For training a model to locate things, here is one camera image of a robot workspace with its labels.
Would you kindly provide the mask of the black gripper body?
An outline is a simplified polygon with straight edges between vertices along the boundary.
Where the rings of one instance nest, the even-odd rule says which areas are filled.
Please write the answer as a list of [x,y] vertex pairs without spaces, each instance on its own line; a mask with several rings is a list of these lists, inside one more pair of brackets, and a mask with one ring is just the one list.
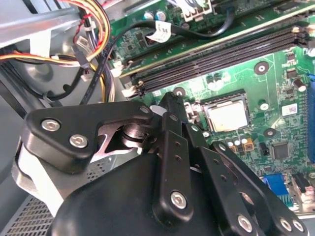
[[190,220],[154,213],[158,158],[137,157],[71,193],[48,230],[50,236],[221,236],[206,182],[191,171]]

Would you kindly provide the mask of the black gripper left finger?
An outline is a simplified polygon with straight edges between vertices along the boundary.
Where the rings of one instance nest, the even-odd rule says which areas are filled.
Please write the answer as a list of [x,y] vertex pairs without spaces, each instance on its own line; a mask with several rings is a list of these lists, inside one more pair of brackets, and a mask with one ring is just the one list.
[[146,154],[157,157],[154,213],[190,220],[188,142],[176,95],[157,108],[139,101],[36,110],[24,121],[17,163],[53,217],[75,190]]

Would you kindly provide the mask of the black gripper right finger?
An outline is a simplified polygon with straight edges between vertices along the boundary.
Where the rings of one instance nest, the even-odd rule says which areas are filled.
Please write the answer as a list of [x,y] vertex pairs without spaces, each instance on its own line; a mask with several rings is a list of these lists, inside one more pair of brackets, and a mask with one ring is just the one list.
[[185,137],[206,182],[223,236],[307,236],[309,230],[283,201],[227,145],[208,144],[188,122],[182,97],[176,96]]

